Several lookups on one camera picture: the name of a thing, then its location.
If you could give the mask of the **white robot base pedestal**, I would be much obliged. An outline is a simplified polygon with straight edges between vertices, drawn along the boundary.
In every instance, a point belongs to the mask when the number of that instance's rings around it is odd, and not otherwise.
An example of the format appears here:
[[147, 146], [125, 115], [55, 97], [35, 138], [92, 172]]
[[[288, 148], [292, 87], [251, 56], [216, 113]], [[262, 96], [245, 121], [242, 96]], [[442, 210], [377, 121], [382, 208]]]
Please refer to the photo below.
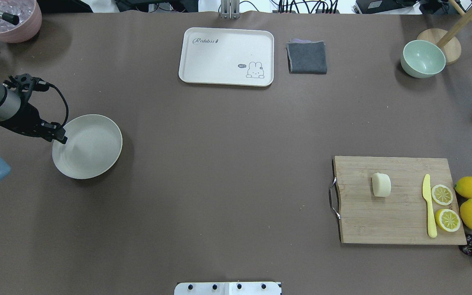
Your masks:
[[182, 282], [174, 289], [174, 295], [281, 295], [280, 282]]

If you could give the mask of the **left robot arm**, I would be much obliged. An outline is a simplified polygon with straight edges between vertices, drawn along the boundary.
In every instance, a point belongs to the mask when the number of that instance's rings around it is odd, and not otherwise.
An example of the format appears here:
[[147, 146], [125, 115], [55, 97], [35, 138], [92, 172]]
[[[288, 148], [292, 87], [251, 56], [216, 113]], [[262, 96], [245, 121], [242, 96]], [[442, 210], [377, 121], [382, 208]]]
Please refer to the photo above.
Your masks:
[[[28, 73], [9, 76], [0, 83], [0, 127], [11, 132], [48, 142], [67, 142], [63, 123], [49, 123], [39, 115], [38, 109], [29, 102], [32, 92], [46, 92], [55, 85]], [[0, 156], [0, 181], [11, 171], [11, 167]]]

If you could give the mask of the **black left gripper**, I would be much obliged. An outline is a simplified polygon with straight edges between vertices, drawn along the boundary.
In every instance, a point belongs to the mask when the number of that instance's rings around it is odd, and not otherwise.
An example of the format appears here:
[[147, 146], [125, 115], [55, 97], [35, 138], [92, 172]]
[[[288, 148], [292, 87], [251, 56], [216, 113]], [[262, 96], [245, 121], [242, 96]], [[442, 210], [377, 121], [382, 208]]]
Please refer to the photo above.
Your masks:
[[41, 78], [32, 77], [28, 73], [9, 76], [4, 81], [7, 97], [17, 95], [19, 108], [9, 119], [1, 121], [0, 126], [23, 136], [43, 138], [48, 142], [56, 140], [66, 144], [68, 138], [65, 129], [59, 123], [47, 123], [41, 119], [37, 108], [29, 103], [33, 91], [46, 92], [50, 84]]

